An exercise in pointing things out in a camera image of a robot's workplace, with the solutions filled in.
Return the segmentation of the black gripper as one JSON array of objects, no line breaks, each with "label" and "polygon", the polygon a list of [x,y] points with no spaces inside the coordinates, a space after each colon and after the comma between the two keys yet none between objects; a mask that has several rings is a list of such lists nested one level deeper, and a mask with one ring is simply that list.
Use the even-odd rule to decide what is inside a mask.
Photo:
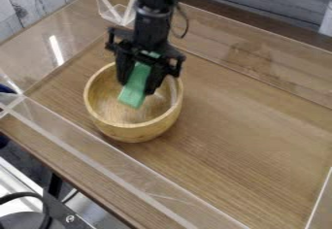
[{"label": "black gripper", "polygon": [[135,62],[152,67],[145,83],[145,94],[152,95],[168,76],[178,77],[185,55],[170,45],[169,34],[174,9],[137,9],[133,29],[110,27],[105,48],[114,52],[117,78],[122,85],[127,83]]}]

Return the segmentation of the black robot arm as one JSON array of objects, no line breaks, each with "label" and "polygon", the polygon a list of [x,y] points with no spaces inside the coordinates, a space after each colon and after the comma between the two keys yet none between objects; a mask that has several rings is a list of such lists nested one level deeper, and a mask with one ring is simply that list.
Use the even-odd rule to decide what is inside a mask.
[{"label": "black robot arm", "polygon": [[150,67],[143,84],[145,95],[152,95],[168,76],[181,75],[186,56],[172,46],[169,34],[174,10],[181,10],[182,0],[137,0],[134,29],[110,27],[109,41],[105,48],[114,52],[117,79],[126,85],[134,71],[135,63],[142,62]]}]

